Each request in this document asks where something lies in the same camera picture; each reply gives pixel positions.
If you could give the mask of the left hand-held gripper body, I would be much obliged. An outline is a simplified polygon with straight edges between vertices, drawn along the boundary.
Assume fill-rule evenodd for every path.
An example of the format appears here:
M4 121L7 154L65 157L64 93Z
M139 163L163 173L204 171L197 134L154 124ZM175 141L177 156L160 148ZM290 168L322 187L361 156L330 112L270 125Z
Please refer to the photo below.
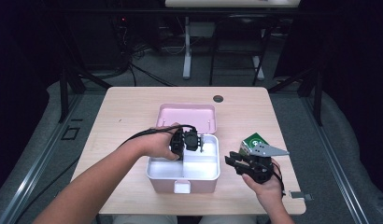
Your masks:
M196 151L198 148L202 148L203 144L202 137L194 126L178 125L170 140L170 150L178 156L182 156L184 150Z

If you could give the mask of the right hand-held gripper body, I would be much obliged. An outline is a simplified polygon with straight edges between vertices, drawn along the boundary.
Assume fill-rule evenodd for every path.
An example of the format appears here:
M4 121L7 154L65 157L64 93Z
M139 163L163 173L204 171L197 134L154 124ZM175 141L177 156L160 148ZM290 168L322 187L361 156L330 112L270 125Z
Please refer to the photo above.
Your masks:
M253 148L246 148L243 153L245 162L251 171L248 173L257 183L268 181L274 174L272 158L275 156L289 156L290 152L281 148L272 147L265 143L258 143Z

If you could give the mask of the pink storage box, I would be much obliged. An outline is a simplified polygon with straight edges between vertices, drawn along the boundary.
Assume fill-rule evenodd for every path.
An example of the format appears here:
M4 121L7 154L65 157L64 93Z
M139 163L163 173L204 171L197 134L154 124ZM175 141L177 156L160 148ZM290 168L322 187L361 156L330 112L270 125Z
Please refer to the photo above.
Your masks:
M159 193L212 193L220 176L219 140L216 110L213 105L163 104L157 126L173 123L194 126L203 146L196 151L184 150L183 161L150 158L147 177Z

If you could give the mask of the green packet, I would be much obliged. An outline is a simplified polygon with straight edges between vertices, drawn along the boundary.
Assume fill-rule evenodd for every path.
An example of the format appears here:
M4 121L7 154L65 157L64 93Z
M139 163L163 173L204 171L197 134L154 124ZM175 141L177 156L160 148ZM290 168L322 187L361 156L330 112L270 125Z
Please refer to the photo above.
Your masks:
M248 155L259 143L267 144L267 142L258 133L253 133L241 142L239 153L242 155Z

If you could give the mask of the person's right hand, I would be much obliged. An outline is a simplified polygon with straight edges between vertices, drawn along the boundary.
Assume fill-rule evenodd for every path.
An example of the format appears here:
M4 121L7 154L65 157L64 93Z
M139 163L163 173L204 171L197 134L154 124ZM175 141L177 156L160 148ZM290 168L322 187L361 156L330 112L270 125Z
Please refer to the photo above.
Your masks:
M249 175L242 175L244 182L255 192L257 199L263 195L280 197L281 199L283 198L282 174L280 173L280 166L275 160L272 160L272 163L274 173L272 177L263 184L255 182Z

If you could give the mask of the person's left hand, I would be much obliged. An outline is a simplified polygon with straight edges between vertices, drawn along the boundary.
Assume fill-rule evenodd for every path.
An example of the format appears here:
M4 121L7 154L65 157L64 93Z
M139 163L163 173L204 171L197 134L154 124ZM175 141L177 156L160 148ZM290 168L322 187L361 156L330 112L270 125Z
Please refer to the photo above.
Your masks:
M137 137L135 141L140 147L140 154L152 158L165 158L176 161L179 156L169 149L174 133L179 129L178 123L171 126L155 127L154 132Z

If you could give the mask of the black chair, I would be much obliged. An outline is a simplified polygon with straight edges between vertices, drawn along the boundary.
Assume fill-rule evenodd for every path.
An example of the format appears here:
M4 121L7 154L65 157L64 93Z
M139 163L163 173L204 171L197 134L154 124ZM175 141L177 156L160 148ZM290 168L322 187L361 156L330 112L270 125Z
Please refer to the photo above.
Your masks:
M215 24L210 47L209 84L215 71L252 70L252 85L264 79L262 61L278 19L268 15L234 14Z

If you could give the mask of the white desk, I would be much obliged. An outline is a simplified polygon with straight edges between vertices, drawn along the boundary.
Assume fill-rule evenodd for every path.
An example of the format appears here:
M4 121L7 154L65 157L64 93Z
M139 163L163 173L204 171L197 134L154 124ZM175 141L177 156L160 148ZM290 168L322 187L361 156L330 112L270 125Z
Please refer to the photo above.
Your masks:
M301 0L165 0L165 6L180 9L230 9L230 8L297 8ZM191 26L189 16L185 16L185 60L183 78L191 77L192 50L191 50Z

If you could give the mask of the square floor outlet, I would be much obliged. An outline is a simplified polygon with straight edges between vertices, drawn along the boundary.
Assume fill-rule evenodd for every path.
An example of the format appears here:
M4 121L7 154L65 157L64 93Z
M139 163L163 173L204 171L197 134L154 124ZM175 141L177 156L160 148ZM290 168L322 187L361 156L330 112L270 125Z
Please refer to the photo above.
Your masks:
M62 140L75 140L78 136L80 128L67 126L61 139Z

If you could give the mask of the black equipment with red light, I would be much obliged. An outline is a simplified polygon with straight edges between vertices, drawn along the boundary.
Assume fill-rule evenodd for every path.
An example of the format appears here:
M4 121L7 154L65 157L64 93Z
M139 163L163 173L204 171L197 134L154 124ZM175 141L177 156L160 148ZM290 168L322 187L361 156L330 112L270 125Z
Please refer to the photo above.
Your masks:
M128 45L128 27L127 20L122 16L115 16L113 19L114 32L120 48L121 57L124 64L128 66L132 58L132 51Z

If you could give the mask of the grey metal table bracket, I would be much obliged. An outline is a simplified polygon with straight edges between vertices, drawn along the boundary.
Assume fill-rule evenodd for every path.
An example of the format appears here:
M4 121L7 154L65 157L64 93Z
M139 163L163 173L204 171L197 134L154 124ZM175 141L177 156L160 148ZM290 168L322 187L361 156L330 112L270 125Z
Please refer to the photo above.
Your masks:
M301 199L305 202L308 202L308 201L313 201L314 198L313 198L313 195L310 194L310 193L304 193L302 191L291 191L290 192L290 196L293 198L293 199Z

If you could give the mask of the aluminium floor rail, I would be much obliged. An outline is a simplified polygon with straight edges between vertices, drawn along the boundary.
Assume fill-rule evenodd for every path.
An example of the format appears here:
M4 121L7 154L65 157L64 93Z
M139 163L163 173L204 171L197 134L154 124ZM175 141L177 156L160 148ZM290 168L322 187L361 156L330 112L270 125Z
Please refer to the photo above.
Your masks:
M330 142L330 139L325 132L325 129L322 125L316 121L313 114L313 105L308 98L301 98L302 105L304 106L307 115L312 122L312 125L319 136L319 140L323 145L323 152L325 158L329 164L333 177L339 188L342 197L348 207L348 211L351 214L355 224L370 224L366 214L364 213L359 199L354 191L354 188L351 186L346 173L338 160L333 146Z
M17 190L9 201L2 216L0 216L0 224L15 224L16 220L21 217L21 212L25 207L30 195L35 189L44 169L50 162L54 153L55 145L60 139L60 135L67 130L67 123L70 116L78 108L83 96L76 94L70 101L68 107L68 114L64 117L62 122L55 122L55 127L50 133L48 142L44 145L42 150L35 156L34 162L25 174L22 182L17 186Z

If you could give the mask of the black metal frame stand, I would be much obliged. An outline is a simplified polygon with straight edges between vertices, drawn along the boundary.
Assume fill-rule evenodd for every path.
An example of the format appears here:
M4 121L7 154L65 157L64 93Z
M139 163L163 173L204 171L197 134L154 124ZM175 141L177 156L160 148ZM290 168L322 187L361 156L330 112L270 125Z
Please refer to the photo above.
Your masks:
M314 92L313 102L313 117L316 123L321 126L321 100L322 100L322 83L323 75L318 68L307 68L301 73L293 77L288 77L284 81L276 84L268 90L269 93L275 93L289 86L296 80L302 80L302 84L297 90L300 97L307 97L311 92Z
M108 90L111 85L99 77L94 76L86 69L77 66L64 67L60 74L60 97L61 97L61 116L59 122L62 123L69 114L68 88L71 88L75 94L83 94L86 87L81 81L85 77L98 86Z

